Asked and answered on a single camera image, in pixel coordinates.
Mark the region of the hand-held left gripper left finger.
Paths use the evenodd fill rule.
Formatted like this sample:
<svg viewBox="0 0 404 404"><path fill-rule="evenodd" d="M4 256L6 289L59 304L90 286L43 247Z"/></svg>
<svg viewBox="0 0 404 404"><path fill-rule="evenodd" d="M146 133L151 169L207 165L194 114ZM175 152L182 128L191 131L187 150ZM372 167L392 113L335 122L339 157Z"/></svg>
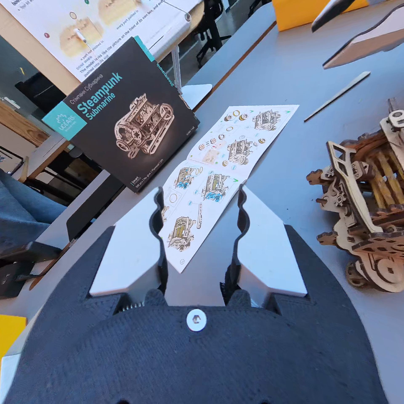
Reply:
<svg viewBox="0 0 404 404"><path fill-rule="evenodd" d="M159 236L163 208L164 191L156 187L115 223L89 290L92 297L126 293L138 304L149 290L165 294L168 265Z"/></svg>

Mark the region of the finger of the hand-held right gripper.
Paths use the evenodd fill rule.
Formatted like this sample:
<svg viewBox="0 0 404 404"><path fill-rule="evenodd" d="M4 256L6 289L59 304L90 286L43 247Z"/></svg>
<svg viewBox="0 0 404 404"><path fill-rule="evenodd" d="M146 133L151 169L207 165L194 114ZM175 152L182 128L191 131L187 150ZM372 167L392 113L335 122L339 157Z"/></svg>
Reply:
<svg viewBox="0 0 404 404"><path fill-rule="evenodd" d="M404 5L392 9L377 24L359 33L326 60L324 69L339 67L378 52L390 51L404 42Z"/></svg>
<svg viewBox="0 0 404 404"><path fill-rule="evenodd" d="M315 32L326 23L347 10L355 1L354 0L331 0L326 7L316 17L311 25L311 31Z"/></svg>

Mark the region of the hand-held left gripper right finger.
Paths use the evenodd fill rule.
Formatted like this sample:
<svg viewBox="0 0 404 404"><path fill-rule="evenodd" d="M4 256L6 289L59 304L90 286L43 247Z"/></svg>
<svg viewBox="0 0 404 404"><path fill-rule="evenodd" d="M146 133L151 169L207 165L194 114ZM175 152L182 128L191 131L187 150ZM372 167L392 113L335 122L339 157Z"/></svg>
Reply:
<svg viewBox="0 0 404 404"><path fill-rule="evenodd" d="M240 186L237 204L241 234L234 242L231 264L221 284L225 305L240 289L261 308L274 293L305 297L307 289L284 222L246 185Z"/></svg>

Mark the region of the wooden submarine model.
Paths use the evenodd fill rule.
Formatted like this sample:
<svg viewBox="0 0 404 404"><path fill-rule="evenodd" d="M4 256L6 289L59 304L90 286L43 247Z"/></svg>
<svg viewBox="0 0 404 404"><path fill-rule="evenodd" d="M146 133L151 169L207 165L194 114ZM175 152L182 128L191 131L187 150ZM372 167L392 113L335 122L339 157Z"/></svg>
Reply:
<svg viewBox="0 0 404 404"><path fill-rule="evenodd" d="M350 285L398 293L404 289L403 104L387 100L380 129L341 144L328 141L330 165L306 179L321 185L321 209L339 220L317 236L356 260L346 267Z"/></svg>

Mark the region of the black model kit box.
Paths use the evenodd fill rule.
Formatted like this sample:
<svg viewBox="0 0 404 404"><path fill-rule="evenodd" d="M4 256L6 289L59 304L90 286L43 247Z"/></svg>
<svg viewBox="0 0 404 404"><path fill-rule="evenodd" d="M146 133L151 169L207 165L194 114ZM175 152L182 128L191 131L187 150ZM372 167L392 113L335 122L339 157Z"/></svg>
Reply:
<svg viewBox="0 0 404 404"><path fill-rule="evenodd" d="M129 38L43 122L134 193L199 126L138 36Z"/></svg>

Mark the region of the yellow plastic bin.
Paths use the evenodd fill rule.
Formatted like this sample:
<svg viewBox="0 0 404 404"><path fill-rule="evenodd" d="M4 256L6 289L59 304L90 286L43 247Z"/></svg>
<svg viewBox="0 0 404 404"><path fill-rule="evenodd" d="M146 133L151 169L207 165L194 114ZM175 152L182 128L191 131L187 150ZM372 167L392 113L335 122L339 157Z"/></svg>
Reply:
<svg viewBox="0 0 404 404"><path fill-rule="evenodd" d="M279 31L312 23L329 0L273 0Z"/></svg>
<svg viewBox="0 0 404 404"><path fill-rule="evenodd" d="M27 325L27 318L21 316L0 315L0 358L16 341Z"/></svg>

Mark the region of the black flat panel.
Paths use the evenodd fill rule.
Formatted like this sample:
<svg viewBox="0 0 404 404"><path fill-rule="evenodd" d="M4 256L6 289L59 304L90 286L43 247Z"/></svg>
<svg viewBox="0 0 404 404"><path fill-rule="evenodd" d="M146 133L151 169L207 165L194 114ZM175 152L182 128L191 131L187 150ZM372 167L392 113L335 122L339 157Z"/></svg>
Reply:
<svg viewBox="0 0 404 404"><path fill-rule="evenodd" d="M98 200L97 197L91 195L67 220L68 240L72 242L82 236L123 190L124 186L117 190L109 200L106 200L104 197L99 197L100 200Z"/></svg>

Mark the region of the open illustrated assembly booklet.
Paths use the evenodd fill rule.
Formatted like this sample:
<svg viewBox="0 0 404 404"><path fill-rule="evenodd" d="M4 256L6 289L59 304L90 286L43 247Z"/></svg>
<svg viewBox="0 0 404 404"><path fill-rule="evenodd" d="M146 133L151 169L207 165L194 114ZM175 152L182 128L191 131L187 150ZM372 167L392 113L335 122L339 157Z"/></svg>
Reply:
<svg viewBox="0 0 404 404"><path fill-rule="evenodd" d="M159 235L168 262L182 273L299 105L230 106L163 186Z"/></svg>

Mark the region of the black power bank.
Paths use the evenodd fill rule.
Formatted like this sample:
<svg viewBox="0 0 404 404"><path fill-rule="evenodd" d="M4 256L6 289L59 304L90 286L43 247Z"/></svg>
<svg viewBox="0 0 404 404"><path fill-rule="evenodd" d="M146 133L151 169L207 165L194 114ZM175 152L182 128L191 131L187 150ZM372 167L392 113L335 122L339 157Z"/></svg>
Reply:
<svg viewBox="0 0 404 404"><path fill-rule="evenodd" d="M0 259L7 262L44 262L60 256L60 248L31 241L25 245L10 248L1 253Z"/></svg>

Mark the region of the grey side desk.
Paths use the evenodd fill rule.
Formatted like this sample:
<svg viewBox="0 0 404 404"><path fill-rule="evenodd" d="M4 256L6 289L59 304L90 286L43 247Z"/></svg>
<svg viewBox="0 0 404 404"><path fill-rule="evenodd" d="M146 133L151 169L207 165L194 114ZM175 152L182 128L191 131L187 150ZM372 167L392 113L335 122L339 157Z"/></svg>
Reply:
<svg viewBox="0 0 404 404"><path fill-rule="evenodd" d="M69 145L70 142L59 134L48 137L29 157L28 178L36 178Z"/></svg>

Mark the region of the wooden document easel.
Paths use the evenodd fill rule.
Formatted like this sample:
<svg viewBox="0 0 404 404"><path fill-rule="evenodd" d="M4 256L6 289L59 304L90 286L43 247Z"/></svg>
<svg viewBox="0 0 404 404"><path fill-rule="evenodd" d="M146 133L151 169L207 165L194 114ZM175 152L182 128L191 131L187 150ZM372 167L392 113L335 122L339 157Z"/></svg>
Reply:
<svg viewBox="0 0 404 404"><path fill-rule="evenodd" d="M189 29L183 33L170 48L165 50L160 57L154 58L157 62L162 60L165 55L174 48L174 46L178 45L188 33L197 27L202 19L202 13L205 8L203 3L203 1L200 1L194 8L192 8L190 11L191 24ZM30 63L32 63L44 76L55 84L56 87L65 94L65 98L83 82L79 81L51 53L49 53L48 50L44 48L43 45L41 45L41 43L39 43L39 41L34 38L33 35L30 34L27 29L24 28L23 25L20 24L2 5L1 36Z"/></svg>

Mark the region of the wooden post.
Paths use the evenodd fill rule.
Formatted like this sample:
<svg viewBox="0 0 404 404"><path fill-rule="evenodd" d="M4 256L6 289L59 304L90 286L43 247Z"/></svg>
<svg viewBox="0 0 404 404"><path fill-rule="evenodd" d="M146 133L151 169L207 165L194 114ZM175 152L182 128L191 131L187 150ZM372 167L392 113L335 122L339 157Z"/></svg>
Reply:
<svg viewBox="0 0 404 404"><path fill-rule="evenodd" d="M0 123L36 147L49 138L46 132L2 101L0 102Z"/></svg>

